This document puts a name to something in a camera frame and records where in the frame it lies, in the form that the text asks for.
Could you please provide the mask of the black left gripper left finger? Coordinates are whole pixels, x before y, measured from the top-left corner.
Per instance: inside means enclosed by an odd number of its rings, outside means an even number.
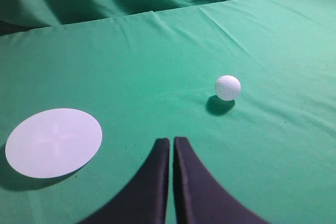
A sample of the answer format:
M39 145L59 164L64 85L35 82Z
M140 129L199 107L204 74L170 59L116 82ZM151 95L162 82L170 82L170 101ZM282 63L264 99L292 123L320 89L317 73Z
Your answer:
M159 138L130 181L81 223L165 223L169 164L170 141Z

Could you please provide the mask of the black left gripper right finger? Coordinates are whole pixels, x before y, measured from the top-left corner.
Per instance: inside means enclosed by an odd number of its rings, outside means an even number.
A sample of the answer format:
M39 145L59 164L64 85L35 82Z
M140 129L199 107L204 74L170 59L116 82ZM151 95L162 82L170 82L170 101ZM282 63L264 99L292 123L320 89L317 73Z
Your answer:
M177 223L267 223L215 180L186 137L174 138L173 193Z

